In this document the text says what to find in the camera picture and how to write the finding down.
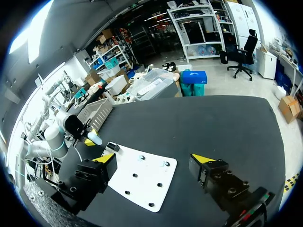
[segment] plastic storage bin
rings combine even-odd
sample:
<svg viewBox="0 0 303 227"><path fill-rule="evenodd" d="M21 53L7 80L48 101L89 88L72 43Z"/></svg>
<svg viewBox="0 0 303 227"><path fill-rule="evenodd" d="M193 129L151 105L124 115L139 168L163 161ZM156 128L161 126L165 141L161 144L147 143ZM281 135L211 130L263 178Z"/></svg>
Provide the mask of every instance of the plastic storage bin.
<svg viewBox="0 0 303 227"><path fill-rule="evenodd" d="M78 114L78 119L85 124L91 119L90 126L99 131L105 119L112 111L113 106L107 98L87 104L86 107Z"/></svg>
<svg viewBox="0 0 303 227"><path fill-rule="evenodd" d="M139 80L135 80L127 92L139 101L152 99L174 82L173 76L171 72L154 68Z"/></svg>
<svg viewBox="0 0 303 227"><path fill-rule="evenodd" d="M112 95L118 95L122 89L127 85L124 75L114 78L105 89Z"/></svg>

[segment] black tabletop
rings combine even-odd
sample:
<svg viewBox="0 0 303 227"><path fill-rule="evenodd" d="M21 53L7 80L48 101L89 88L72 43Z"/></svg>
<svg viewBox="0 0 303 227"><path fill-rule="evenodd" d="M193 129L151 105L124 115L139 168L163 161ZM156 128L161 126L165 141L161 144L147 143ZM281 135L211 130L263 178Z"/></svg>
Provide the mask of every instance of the black tabletop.
<svg viewBox="0 0 303 227"><path fill-rule="evenodd" d="M81 217L103 227L222 226L228 214L204 194L188 170L189 155L223 159L230 170L276 194L269 218L278 211L285 182L285 157L276 116L267 100L248 96L163 98L115 106L99 131L109 141L175 158L170 188L157 213L137 206L107 187ZM102 148L79 144L82 158L99 157ZM68 152L59 172L71 174L79 157Z"/></svg>

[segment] office chair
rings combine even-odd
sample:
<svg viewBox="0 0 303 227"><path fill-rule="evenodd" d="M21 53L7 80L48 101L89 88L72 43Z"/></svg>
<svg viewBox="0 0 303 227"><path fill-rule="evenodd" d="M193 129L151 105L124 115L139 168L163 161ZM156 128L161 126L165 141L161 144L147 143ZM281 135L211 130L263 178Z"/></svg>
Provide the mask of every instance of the office chair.
<svg viewBox="0 0 303 227"><path fill-rule="evenodd" d="M244 67L242 64L252 65L254 63L254 59L253 59L252 55L256 48L257 41L258 41L258 39L257 39L256 31L250 29L250 36L248 37L248 39L245 43L244 50L237 49L237 52L228 52L227 53L228 60L236 61L238 63L238 65L227 67L227 70L229 70L230 68L238 69L236 71L235 75L233 76L234 78L237 78L236 76L237 76L238 72L244 71L244 72L246 72L247 75L249 75L250 81L252 81L252 77L250 75L252 73L252 71L250 69Z"/></svg>

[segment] white cabinet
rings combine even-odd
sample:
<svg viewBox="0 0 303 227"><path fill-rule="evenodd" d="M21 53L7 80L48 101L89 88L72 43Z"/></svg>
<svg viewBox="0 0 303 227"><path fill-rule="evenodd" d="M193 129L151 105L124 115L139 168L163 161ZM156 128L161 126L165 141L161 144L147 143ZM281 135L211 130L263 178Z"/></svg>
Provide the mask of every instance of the white cabinet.
<svg viewBox="0 0 303 227"><path fill-rule="evenodd" d="M257 49L258 72L267 79L275 79L276 56L270 52L263 52Z"/></svg>

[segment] cardboard box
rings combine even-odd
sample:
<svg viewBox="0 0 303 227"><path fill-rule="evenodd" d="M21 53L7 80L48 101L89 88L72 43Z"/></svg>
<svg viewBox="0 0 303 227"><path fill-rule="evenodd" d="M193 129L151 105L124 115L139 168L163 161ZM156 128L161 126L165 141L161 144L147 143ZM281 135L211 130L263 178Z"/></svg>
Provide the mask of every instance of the cardboard box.
<svg viewBox="0 0 303 227"><path fill-rule="evenodd" d="M99 35L96 38L96 41L99 40L101 44L103 44L107 39L110 39L111 37L113 37L112 31L110 29L106 29L102 31L102 35Z"/></svg>
<svg viewBox="0 0 303 227"><path fill-rule="evenodd" d="M89 85L93 86L101 80L101 77L95 70L90 70L85 80L89 83Z"/></svg>
<svg viewBox="0 0 303 227"><path fill-rule="evenodd" d="M282 111L282 114L288 124L296 119L300 113L299 103L292 96L281 98L279 109Z"/></svg>

